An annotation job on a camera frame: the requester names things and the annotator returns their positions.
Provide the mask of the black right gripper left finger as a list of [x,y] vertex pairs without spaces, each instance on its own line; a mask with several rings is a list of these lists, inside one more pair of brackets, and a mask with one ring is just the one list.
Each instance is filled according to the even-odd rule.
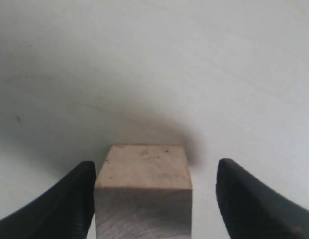
[[95,212],[95,164],[83,161],[41,196],[0,220],[0,239],[85,239]]

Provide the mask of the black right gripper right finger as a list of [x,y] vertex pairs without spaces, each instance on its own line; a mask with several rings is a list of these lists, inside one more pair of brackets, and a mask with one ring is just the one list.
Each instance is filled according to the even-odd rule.
[[216,198],[232,239],[309,239],[309,210],[229,158],[219,160]]

